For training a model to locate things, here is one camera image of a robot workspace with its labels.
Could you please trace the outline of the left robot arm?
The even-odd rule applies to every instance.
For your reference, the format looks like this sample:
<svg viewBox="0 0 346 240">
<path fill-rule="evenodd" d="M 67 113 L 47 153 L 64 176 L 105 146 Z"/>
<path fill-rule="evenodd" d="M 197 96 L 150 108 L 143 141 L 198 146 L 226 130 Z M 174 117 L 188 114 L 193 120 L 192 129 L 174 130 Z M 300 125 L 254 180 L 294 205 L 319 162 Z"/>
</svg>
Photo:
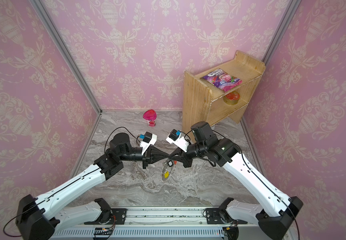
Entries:
<svg viewBox="0 0 346 240">
<path fill-rule="evenodd" d="M 104 154 L 80 174 L 37 197 L 23 197 L 17 215 L 12 219 L 20 232 L 19 237 L 24 240 L 48 240 L 54 233 L 75 225 L 115 225 L 116 216 L 103 198 L 69 210 L 65 206 L 117 174 L 124 167 L 124 161 L 142 162 L 142 167 L 146 168 L 168 158 L 167 153 L 154 146 L 156 135 L 146 132 L 140 137 L 140 145 L 132 147 L 128 134 L 116 134 Z"/>
</svg>

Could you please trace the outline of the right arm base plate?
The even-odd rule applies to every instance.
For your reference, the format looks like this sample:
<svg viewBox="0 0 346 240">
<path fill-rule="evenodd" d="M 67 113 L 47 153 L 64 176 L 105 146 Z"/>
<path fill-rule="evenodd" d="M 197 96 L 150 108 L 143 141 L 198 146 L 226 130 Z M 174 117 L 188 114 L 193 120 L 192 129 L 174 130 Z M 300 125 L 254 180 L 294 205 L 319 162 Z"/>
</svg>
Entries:
<svg viewBox="0 0 346 240">
<path fill-rule="evenodd" d="M 205 209 L 205 217 L 209 225 L 230 224 L 233 220 L 229 217 L 226 210 L 220 208 Z"/>
</svg>

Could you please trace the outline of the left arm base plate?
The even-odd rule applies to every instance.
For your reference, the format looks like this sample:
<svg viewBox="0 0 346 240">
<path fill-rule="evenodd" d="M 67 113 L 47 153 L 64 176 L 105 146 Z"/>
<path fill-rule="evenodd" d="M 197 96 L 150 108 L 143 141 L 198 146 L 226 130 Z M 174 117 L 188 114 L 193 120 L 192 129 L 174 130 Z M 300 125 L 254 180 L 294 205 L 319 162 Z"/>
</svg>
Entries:
<svg viewBox="0 0 346 240">
<path fill-rule="evenodd" d="M 124 208 L 114 208 L 110 211 L 105 210 L 102 212 L 102 216 L 100 220 L 98 220 L 98 223 L 105 225 L 123 225 L 125 223 L 126 216 L 127 209 Z"/>
</svg>

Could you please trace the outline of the metal key organizer plate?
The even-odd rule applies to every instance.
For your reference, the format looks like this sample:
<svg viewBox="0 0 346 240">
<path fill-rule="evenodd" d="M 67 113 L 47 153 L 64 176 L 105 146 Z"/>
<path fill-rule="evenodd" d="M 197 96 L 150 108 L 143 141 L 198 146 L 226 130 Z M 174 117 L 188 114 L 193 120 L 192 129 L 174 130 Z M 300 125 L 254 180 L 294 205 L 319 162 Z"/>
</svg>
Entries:
<svg viewBox="0 0 346 240">
<path fill-rule="evenodd" d="M 168 159 L 168 160 L 166 160 L 166 161 L 164 162 L 164 164 L 163 164 L 163 168 L 162 168 L 162 181 L 166 181 L 166 180 L 168 179 L 168 178 L 167 178 L 167 179 L 164 178 L 164 173 L 165 173 L 165 172 L 169 172 L 170 175 L 171 175 L 172 172 L 173 172 L 173 170 L 174 170 L 174 168 L 175 168 L 175 166 L 176 166 L 176 165 L 174 164 L 172 167 L 169 167 L 169 166 L 168 166 L 168 162 L 169 162 L 169 161 L 172 161 L 172 160 Z"/>
</svg>

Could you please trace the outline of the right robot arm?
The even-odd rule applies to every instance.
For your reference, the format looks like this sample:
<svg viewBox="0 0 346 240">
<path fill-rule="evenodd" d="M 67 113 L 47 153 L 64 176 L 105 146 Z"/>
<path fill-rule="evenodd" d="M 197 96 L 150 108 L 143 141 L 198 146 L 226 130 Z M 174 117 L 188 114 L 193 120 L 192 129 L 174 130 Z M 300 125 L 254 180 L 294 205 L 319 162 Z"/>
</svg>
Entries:
<svg viewBox="0 0 346 240">
<path fill-rule="evenodd" d="M 256 198 L 257 204 L 245 204 L 227 198 L 219 206 L 216 216 L 224 224 L 233 227 L 238 221 L 259 226 L 272 240 L 281 240 L 303 207 L 300 198 L 290 197 L 275 187 L 245 157 L 243 150 L 232 140 L 218 138 L 211 126 L 204 121 L 191 127 L 195 143 L 186 140 L 186 134 L 172 130 L 166 140 L 177 146 L 170 159 L 189 168 L 195 158 L 209 161 L 232 174 Z"/>
</svg>

